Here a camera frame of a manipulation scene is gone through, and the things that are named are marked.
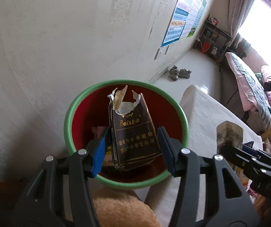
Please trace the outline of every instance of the window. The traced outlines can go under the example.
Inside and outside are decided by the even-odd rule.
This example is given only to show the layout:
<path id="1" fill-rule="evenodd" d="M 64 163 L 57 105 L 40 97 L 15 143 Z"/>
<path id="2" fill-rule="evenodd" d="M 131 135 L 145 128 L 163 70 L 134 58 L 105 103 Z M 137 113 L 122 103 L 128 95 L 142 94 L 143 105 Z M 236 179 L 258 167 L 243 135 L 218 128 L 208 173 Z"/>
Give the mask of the window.
<path id="1" fill-rule="evenodd" d="M 271 7 L 265 1 L 254 1 L 238 32 L 271 66 Z"/>

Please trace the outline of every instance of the wall poster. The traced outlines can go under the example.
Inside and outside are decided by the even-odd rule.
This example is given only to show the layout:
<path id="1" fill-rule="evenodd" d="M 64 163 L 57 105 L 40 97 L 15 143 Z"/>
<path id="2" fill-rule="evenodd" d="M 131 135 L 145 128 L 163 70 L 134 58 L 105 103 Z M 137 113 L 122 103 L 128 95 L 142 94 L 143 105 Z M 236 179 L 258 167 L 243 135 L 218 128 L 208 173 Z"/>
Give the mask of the wall poster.
<path id="1" fill-rule="evenodd" d="M 205 6 L 206 0 L 177 0 L 161 47 L 192 36 Z"/>

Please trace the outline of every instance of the trash can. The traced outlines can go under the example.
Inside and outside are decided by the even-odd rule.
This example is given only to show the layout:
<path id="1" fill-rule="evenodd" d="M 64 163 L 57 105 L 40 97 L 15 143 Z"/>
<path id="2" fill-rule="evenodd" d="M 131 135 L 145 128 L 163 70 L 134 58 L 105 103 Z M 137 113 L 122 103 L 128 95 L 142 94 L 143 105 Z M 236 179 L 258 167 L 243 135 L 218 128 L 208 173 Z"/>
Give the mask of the trash can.
<path id="1" fill-rule="evenodd" d="M 128 85 L 124 101 L 134 102 L 131 90 L 142 93 L 155 129 L 164 126 L 168 135 L 188 145 L 188 122 L 180 105 L 166 92 L 148 83 L 133 80 L 110 80 L 95 84 L 80 93 L 71 103 L 64 121 L 64 138 L 69 154 L 86 147 L 94 138 L 92 127 L 109 126 L 107 97 L 115 88 Z M 139 189 L 152 186 L 170 175 L 163 157 L 151 164 L 132 170 L 130 175 L 118 176 L 101 172 L 96 179 L 116 189 Z"/>

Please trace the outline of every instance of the barcode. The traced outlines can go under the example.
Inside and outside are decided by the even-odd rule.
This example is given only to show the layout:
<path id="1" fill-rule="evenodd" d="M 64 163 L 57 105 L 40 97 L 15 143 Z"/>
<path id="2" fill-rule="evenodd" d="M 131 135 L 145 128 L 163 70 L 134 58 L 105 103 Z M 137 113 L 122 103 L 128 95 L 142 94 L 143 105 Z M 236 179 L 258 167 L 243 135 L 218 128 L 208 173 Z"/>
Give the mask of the barcode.
<path id="1" fill-rule="evenodd" d="M 117 152 L 116 152 L 115 133 L 114 133 L 114 131 L 113 131 L 113 128 L 111 128 L 111 133 L 112 133 L 113 159 L 114 159 L 114 161 L 118 161 L 118 155 L 117 155 Z"/>

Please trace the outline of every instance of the silver screw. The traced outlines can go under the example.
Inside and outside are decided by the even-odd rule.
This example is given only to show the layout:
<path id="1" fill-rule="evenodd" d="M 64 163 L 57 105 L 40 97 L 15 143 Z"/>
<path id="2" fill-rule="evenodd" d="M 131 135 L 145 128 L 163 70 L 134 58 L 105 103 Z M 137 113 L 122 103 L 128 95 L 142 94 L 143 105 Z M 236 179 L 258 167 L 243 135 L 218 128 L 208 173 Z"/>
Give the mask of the silver screw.
<path id="1" fill-rule="evenodd" d="M 188 149 L 188 148 L 182 148 L 180 151 L 181 151 L 183 154 L 190 154 L 190 149 Z"/>
<path id="2" fill-rule="evenodd" d="M 53 161 L 53 156 L 49 155 L 49 156 L 46 157 L 45 160 L 48 161 L 48 162 Z"/>
<path id="3" fill-rule="evenodd" d="M 216 155 L 214 155 L 214 159 L 223 160 L 223 157 L 220 154 L 216 154 Z"/>
<path id="4" fill-rule="evenodd" d="M 80 149 L 80 150 L 78 151 L 78 154 L 79 154 L 79 155 L 87 154 L 87 150 L 84 149 L 84 148 L 82 148 L 82 149 Z"/>

